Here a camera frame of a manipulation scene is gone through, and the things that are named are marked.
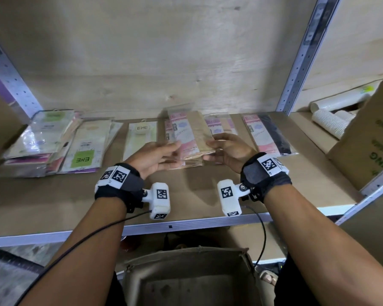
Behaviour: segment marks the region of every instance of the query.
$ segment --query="hand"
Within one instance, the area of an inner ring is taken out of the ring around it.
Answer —
[[[181,166],[179,160],[164,158],[171,156],[181,144],[180,141],[172,144],[146,143],[124,162],[137,169],[142,179],[146,179],[158,170],[176,169]]]
[[[223,163],[238,174],[241,173],[245,162],[258,154],[258,151],[248,146],[237,135],[220,133],[214,134],[213,137],[215,140],[207,141],[206,144],[216,149],[216,153],[203,156],[203,160]]]

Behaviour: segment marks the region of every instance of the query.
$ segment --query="black cable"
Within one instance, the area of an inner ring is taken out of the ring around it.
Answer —
[[[122,219],[122,220],[118,220],[118,221],[115,221],[115,222],[112,222],[110,224],[107,224],[106,226],[102,226],[101,228],[93,231],[92,233],[88,234],[87,236],[85,236],[83,239],[81,239],[80,241],[78,241],[75,245],[73,245],[71,248],[69,248],[66,252],[64,252],[61,256],[59,256],[53,263],[51,263],[50,265],[48,265],[48,267],[46,267],[39,275],[36,279],[34,279],[34,281],[30,284],[30,286],[27,288],[27,290],[24,291],[24,293],[20,296],[20,298],[17,300],[17,302],[14,304],[14,306],[18,306],[21,301],[26,297],[26,295],[31,291],[31,289],[41,280],[42,277],[44,277],[46,275],[46,273],[48,273],[55,265],[57,265],[63,258],[65,258],[72,250],[74,250],[75,248],[77,248],[79,245],[81,245],[83,242],[85,242],[87,239],[91,238],[92,236],[94,236],[96,233],[99,233],[100,231],[103,231],[111,226],[114,226],[116,224],[119,224],[119,223],[122,223],[126,220],[130,220],[130,219],[133,219],[133,218],[136,218],[136,217],[139,217],[139,216],[142,216],[144,214],[148,214],[148,213],[151,213],[152,211],[145,211],[145,212],[142,212],[136,216],[132,216],[132,217],[129,217],[129,218],[125,218],[125,219]]]
[[[265,248],[266,248],[266,242],[267,242],[266,226],[264,225],[264,222],[263,222],[263,220],[261,219],[260,215],[259,215],[259,214],[258,214],[252,207],[250,207],[250,206],[243,206],[243,207],[248,208],[248,209],[251,209],[251,210],[254,212],[254,214],[257,215],[258,219],[260,219],[261,224],[263,225],[263,230],[264,230],[264,244],[263,244],[263,249],[261,250],[261,253],[260,253],[260,256],[258,257],[257,262],[255,262],[255,264],[254,264],[254,269],[255,269],[255,268],[257,267],[257,265],[258,265],[258,262],[260,262],[260,259],[261,259],[261,257],[263,256],[264,250],[265,250]]]

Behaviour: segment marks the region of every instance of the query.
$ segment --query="green label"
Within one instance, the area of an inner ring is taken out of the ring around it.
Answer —
[[[60,121],[64,116],[65,112],[46,112],[44,122]]]
[[[71,163],[71,168],[90,166],[92,164],[93,155],[95,150],[77,151]]]

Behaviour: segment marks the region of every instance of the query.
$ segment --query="forearm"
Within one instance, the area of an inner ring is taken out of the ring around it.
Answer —
[[[126,206],[120,199],[97,199],[51,262],[91,232],[125,217]],[[105,229],[78,246],[38,282],[21,305],[103,305],[123,225]]]
[[[264,204],[322,305],[383,305],[383,267],[292,185],[271,189]]]

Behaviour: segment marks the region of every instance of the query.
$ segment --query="qr-like marker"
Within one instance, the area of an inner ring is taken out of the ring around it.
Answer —
[[[227,214],[227,216],[229,216],[229,217],[231,217],[231,216],[237,216],[239,213],[238,213],[238,211],[233,211],[233,212],[229,212],[228,214]]]
[[[226,197],[232,197],[233,191],[231,190],[231,187],[221,188],[221,195],[223,196],[223,199]]]
[[[110,178],[113,170],[107,170],[101,177],[101,180]]]
[[[154,219],[164,219],[167,216],[167,214],[156,214]]]
[[[266,169],[266,170],[272,170],[274,168],[277,167],[277,165],[275,164],[274,161],[272,161],[271,159],[268,159],[264,162],[261,162],[261,164],[263,165],[263,167]]]
[[[127,174],[117,170],[117,171],[115,171],[114,175],[112,176],[112,179],[123,183],[124,180],[126,179],[126,176],[127,176]]]
[[[167,191],[166,190],[156,190],[157,198],[158,199],[166,199],[167,200]]]

